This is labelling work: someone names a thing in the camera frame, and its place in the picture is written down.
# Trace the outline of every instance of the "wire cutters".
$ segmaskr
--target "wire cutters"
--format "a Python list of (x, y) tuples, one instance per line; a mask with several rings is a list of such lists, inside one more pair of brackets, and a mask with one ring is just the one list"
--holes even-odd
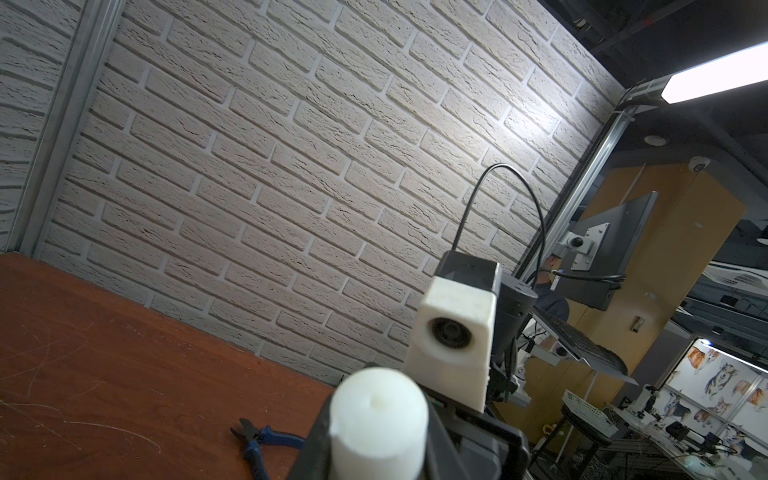
[(282, 445), (300, 450), (306, 441), (293, 433), (275, 432), (269, 425), (258, 429), (249, 419), (240, 419), (240, 424), (243, 426), (242, 430), (230, 428), (230, 431), (246, 444), (243, 458), (250, 465), (254, 480), (271, 480), (264, 466), (261, 445)]

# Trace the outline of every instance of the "keyboard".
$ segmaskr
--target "keyboard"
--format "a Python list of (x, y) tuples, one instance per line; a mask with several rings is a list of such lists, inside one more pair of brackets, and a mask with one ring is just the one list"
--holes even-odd
[(608, 438), (619, 431), (619, 429), (616, 428), (616, 425), (611, 423), (611, 420), (608, 419), (607, 415), (601, 412), (596, 406), (569, 390), (566, 390), (565, 393), (563, 393), (563, 403), (568, 407), (568, 410), (570, 410), (571, 413), (584, 420), (591, 427)]
[(598, 363), (604, 368), (616, 370), (621, 375), (628, 375), (627, 365), (624, 361), (604, 346), (595, 345), (592, 340), (574, 326), (566, 323), (556, 316), (552, 316), (537, 307), (534, 307), (537, 320), (541, 320), (551, 331), (558, 336), (558, 342), (577, 359), (586, 359), (596, 370)]

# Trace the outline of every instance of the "brown tabletop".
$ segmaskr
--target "brown tabletop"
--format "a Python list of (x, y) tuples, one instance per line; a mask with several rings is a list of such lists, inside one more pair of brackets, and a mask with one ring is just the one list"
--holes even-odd
[[(229, 431), (306, 435), (331, 388), (0, 255), (0, 478), (251, 478)], [(263, 448), (273, 479), (296, 450)]]

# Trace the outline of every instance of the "wooden cabinet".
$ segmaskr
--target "wooden cabinet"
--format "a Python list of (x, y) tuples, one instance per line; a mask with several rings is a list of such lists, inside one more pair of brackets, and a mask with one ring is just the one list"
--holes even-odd
[[(670, 164), (612, 170), (583, 218), (654, 190), (658, 201), (627, 266), (627, 280), (607, 311), (569, 300), (568, 322), (616, 352), (630, 374), (746, 211), (706, 172), (695, 174), (687, 164)], [(645, 324), (635, 333), (630, 327), (638, 317)], [(543, 425), (560, 419), (563, 391), (583, 396), (591, 375), (580, 363), (553, 367), (533, 358), (526, 365), (525, 385), (531, 404), (526, 409), (498, 404), (498, 409), (506, 422), (536, 442)], [(588, 400), (601, 407), (621, 386), (620, 380), (601, 374)]]

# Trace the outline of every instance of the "person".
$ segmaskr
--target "person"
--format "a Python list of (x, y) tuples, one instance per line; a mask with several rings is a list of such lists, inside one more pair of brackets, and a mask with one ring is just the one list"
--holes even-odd
[(541, 265), (541, 271), (536, 276), (536, 285), (533, 290), (538, 295), (536, 306), (546, 313), (555, 316), (563, 322), (568, 321), (568, 315), (571, 314), (571, 308), (565, 297), (560, 296), (551, 290), (552, 281), (550, 280), (549, 270), (553, 270), (558, 264), (560, 257), (550, 255)]

